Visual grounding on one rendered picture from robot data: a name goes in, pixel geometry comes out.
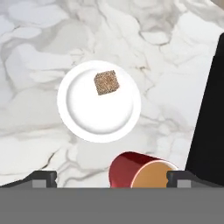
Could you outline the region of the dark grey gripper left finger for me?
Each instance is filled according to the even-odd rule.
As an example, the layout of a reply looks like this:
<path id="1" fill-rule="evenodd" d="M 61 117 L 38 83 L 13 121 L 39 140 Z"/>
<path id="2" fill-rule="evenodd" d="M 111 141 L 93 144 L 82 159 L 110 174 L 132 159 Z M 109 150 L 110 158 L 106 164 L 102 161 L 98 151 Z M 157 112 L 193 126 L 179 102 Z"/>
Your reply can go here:
<path id="1" fill-rule="evenodd" d="M 34 171 L 24 179 L 3 185 L 3 188 L 56 188 L 56 178 L 56 171 Z"/>

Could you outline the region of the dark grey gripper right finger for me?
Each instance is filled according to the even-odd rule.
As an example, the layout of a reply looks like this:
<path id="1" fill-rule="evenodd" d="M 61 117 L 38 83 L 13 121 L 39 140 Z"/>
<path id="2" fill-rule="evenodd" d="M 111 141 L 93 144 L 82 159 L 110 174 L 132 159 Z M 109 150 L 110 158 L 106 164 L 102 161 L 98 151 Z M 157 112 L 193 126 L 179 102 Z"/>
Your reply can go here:
<path id="1" fill-rule="evenodd" d="M 167 187 L 170 188 L 207 188 L 219 185 L 200 179 L 189 171 L 168 171 L 166 173 Z"/>

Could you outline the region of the red cup of coffee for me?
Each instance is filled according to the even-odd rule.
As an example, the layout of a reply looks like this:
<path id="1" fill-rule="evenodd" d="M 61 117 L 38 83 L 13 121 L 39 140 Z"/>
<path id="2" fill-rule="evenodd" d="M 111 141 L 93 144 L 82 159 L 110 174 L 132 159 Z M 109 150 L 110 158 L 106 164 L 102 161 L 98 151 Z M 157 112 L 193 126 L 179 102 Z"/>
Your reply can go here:
<path id="1" fill-rule="evenodd" d="M 177 169 L 161 158 L 128 151 L 113 160 L 108 179 L 112 188 L 166 188 L 166 173 Z"/>

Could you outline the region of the brown sugar cube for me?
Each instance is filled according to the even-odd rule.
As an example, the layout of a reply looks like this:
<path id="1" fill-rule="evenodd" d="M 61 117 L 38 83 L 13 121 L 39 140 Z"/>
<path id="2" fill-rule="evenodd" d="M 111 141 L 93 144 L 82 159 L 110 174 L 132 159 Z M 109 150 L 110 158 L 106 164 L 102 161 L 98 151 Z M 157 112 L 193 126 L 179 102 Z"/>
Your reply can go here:
<path id="1" fill-rule="evenodd" d="M 98 95 L 113 93 L 120 87 L 114 70 L 98 73 L 94 77 L 94 84 Z"/>

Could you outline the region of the white saucer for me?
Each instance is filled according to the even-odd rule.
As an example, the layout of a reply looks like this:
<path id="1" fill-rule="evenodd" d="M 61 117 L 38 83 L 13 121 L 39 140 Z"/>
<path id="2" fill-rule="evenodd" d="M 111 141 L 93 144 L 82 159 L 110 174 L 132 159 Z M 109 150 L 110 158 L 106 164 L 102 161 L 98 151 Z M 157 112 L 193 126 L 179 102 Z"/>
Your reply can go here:
<path id="1" fill-rule="evenodd" d="M 115 71 L 119 88 L 99 95 L 94 77 Z M 90 60 L 72 68 L 57 94 L 62 122 L 77 137 L 93 143 L 109 143 L 126 136 L 137 124 L 141 96 L 137 84 L 122 68 L 107 61 Z"/>

